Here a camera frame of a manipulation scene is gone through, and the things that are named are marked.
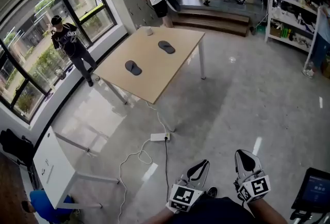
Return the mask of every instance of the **table leg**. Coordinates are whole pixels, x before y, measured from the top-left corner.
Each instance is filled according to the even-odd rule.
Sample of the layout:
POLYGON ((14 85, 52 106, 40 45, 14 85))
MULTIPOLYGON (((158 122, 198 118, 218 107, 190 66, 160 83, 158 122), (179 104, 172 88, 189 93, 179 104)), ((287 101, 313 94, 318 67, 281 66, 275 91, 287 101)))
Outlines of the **table leg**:
POLYGON ((161 106, 159 101, 157 105, 154 106, 156 107, 156 110, 159 112, 160 117, 162 117, 162 121, 164 125, 169 129, 170 132, 175 132, 173 115, 169 113, 167 106, 165 107, 161 106))
POLYGON ((84 147, 84 146, 82 146, 82 145, 80 145, 80 144, 78 144, 78 143, 76 143, 76 142, 74 142, 74 141, 72 141, 72 140, 70 140, 70 139, 67 139, 67 138, 63 137, 62 135, 60 135, 60 134, 58 134, 58 133, 56 133, 56 132, 55 132, 55 135, 56 135, 57 138, 59 138, 59 139, 65 141, 65 142, 68 143, 68 144, 73 145, 74 147, 77 147, 77 148, 79 148, 79 149, 82 149, 83 151, 86 151, 86 152, 89 152, 89 151, 90 151, 89 148, 84 147))
POLYGON ((81 173, 81 172, 77 173, 77 177, 79 177, 81 179, 85 179, 85 180, 90 180, 90 181, 119 184, 119 180, 117 178, 98 177, 98 176, 94 176, 94 175, 87 174, 87 173, 81 173))
POLYGON ((100 203, 93 204, 78 204, 78 203, 61 203, 57 206, 58 209, 69 209, 69 210, 83 210, 91 207, 102 208, 100 203))
POLYGON ((205 67, 204 67, 204 44, 203 44, 203 38, 200 40, 198 44, 198 50, 200 52, 200 63, 201 63, 201 79, 205 79, 205 67))
POLYGON ((125 100, 123 97, 122 97, 122 95, 121 94, 119 94, 119 92, 117 91, 117 89, 115 89, 114 88, 114 86, 110 83, 110 82, 108 82, 108 81, 106 81, 106 80, 104 80, 104 79, 102 79, 103 80, 103 82, 104 83, 106 83, 106 85, 112 90, 112 92, 124 103, 124 105, 126 105, 127 104, 127 100, 125 100))

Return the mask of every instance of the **white cable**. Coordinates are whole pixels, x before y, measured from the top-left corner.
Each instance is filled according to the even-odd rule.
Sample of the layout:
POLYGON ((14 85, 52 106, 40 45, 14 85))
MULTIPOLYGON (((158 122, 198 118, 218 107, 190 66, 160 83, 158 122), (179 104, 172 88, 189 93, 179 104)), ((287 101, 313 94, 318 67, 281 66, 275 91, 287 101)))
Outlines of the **white cable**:
POLYGON ((125 198, 126 198, 126 193, 127 193, 127 187, 126 187, 126 185, 124 184, 124 182, 123 182, 123 180, 122 180, 122 177, 121 177, 121 168, 122 168, 122 165, 123 165, 125 162, 127 162, 128 158, 129 158, 131 155, 136 155, 136 154, 139 154, 139 155, 138 155, 138 159, 139 159, 140 161, 142 161, 144 164, 152 164, 152 162, 153 162, 152 158, 149 156, 149 154, 148 154, 146 151, 143 150, 144 145, 145 145, 148 141, 150 141, 150 139, 148 139, 148 140, 146 140, 146 141, 144 142, 144 144, 142 145, 142 148, 141 148, 141 150, 140 150, 139 152, 129 154, 129 155, 126 157, 125 161, 123 161, 123 162, 120 164, 120 166, 119 166, 119 180, 120 180, 120 182, 123 184, 123 186, 124 186, 124 188, 125 188, 125 192, 124 192, 124 201, 123 201, 123 203, 120 205, 120 213, 119 213, 119 215, 118 215, 118 224, 120 224, 119 217, 120 217, 121 214, 122 214, 122 207, 123 207, 123 205, 125 204, 125 198), (149 159, 150 159, 150 162, 149 162, 149 163, 147 163, 147 162, 145 162, 145 161, 143 161, 143 160, 140 159, 140 155, 141 155, 142 152, 144 152, 144 153, 149 157, 149 159))
POLYGON ((159 123, 163 125, 163 127, 164 127, 164 131, 165 131, 165 133, 166 133, 166 127, 165 127, 165 125, 160 121, 160 118, 159 118, 159 112, 158 112, 158 111, 157 111, 157 117, 158 117, 158 121, 159 121, 159 123))
MULTIPOLYGON (((149 106, 149 104, 148 104, 147 101, 146 101, 146 105, 147 105, 149 108, 151 108, 151 109, 153 109, 153 110, 156 110, 155 108, 149 106)), ((166 133, 166 127, 165 127, 165 125, 160 121, 160 118, 159 118, 159 112, 157 112, 157 117, 158 117, 158 121, 159 121, 159 123, 162 124, 162 126, 164 127, 164 131, 165 131, 165 133, 166 133)), ((146 140, 146 141, 143 143, 142 148, 141 148, 141 150, 140 150, 139 152, 135 152, 135 153, 131 153, 131 154, 129 154, 129 155, 126 157, 125 161, 123 161, 123 162, 119 165, 119 180, 120 180, 120 182, 123 184, 123 186, 124 186, 124 188, 125 188, 125 192, 124 192, 124 201, 123 201, 123 203, 120 205, 120 212, 119 212, 119 215, 118 215, 118 224, 120 224, 120 220, 119 220, 119 218, 120 218, 120 216, 121 216, 121 214, 122 214, 122 212, 123 212, 123 211, 122 211, 122 208, 123 208, 123 205, 125 204, 125 201, 126 201, 126 193, 127 193, 127 187, 126 187, 126 185, 124 184, 124 181, 122 180, 122 177, 121 177, 121 174, 122 174, 122 165, 123 165, 125 162, 127 162, 128 158, 129 158, 131 155, 136 155, 136 154, 138 154, 138 159, 139 159, 141 162, 143 162, 144 164, 152 164, 152 162, 153 162, 152 158, 151 158, 150 155, 149 155, 146 151, 144 151, 144 149, 143 149, 144 145, 145 145, 148 141, 150 141, 150 139, 146 140), (150 162, 149 162, 149 163, 145 162, 144 160, 141 160, 140 155, 141 155, 142 152, 144 152, 144 153, 149 157, 149 159, 150 159, 150 162)))

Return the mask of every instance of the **window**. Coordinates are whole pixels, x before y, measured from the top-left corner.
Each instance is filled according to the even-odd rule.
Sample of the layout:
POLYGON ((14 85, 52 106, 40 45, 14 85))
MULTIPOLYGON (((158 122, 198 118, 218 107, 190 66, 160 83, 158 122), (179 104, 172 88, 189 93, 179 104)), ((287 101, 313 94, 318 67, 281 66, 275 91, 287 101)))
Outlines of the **window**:
POLYGON ((105 0, 22 0, 0 24, 0 100, 29 122, 58 81, 55 70, 72 64, 51 39, 51 18, 77 26, 88 49, 116 24, 105 0))

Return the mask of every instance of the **wooden step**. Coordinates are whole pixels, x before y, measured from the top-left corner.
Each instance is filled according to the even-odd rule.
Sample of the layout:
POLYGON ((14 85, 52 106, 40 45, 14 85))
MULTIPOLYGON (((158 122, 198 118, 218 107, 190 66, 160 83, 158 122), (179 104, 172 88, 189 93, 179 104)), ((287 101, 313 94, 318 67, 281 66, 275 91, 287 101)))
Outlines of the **wooden step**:
POLYGON ((209 18, 190 18, 190 17, 176 17, 173 19, 174 25, 205 28, 217 30, 225 33, 230 33, 239 36, 246 36, 248 32, 248 25, 240 25, 229 21, 221 21, 209 18))
POLYGON ((231 21, 241 25, 249 24, 249 17, 244 17, 241 15, 230 14, 214 10, 205 10, 205 9, 183 9, 179 13, 179 16, 185 17, 202 17, 210 19, 218 19, 223 21, 231 21))

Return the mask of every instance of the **wooden table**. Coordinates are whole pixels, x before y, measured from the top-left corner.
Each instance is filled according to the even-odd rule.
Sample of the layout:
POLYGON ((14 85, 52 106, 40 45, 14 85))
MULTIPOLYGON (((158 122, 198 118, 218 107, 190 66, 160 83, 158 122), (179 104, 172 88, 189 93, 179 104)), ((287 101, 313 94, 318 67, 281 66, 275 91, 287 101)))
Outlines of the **wooden table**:
MULTIPOLYGON (((126 103, 126 100, 111 84, 155 105, 197 46, 200 53, 201 78, 205 79, 204 32, 165 27, 152 27, 152 30, 153 34, 147 36, 144 27, 138 29, 94 71, 123 103, 126 103), (161 40, 169 42, 175 48, 175 53, 168 54, 162 50, 158 46, 161 40), (135 76, 126 70, 125 63, 128 60, 134 61, 142 69, 140 75, 135 76)), ((168 129, 174 131, 175 126, 169 121, 170 115, 166 114, 165 109, 157 109, 168 129)))
POLYGON ((54 209, 84 209, 102 207, 99 203, 77 204, 64 203, 72 185, 77 179, 97 182, 119 183, 116 178, 99 177, 78 172, 64 154, 56 133, 49 127, 33 158, 40 182, 54 209))

